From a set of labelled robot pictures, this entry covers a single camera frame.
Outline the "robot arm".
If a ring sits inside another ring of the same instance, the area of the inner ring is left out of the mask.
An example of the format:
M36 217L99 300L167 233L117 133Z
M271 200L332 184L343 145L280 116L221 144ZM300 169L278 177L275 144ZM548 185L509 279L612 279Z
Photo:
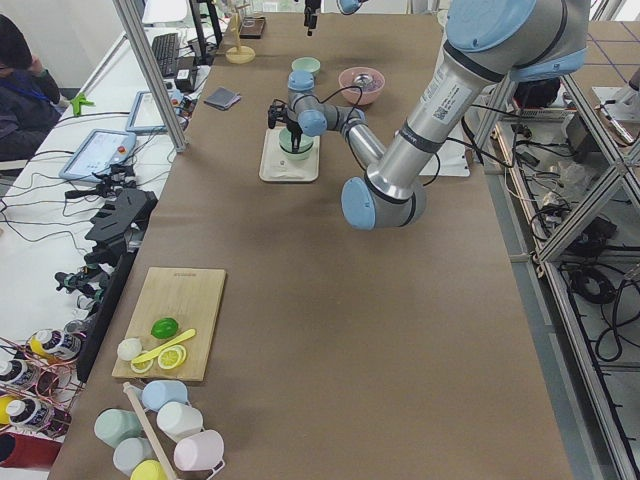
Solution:
M353 15L367 0L336 0L338 11L342 15ZM312 36L317 27L318 15L321 10L321 0L305 0L304 1L304 27L308 36Z
M285 124L292 146L302 136L337 131L366 168L341 193L347 222L360 230L402 227L426 207L419 180L449 133L481 91L510 77L515 82L577 71L586 58L590 7L585 1L454 1L448 12L443 61L389 146L355 107L321 102L313 76L288 77L288 99L273 103L268 126Z

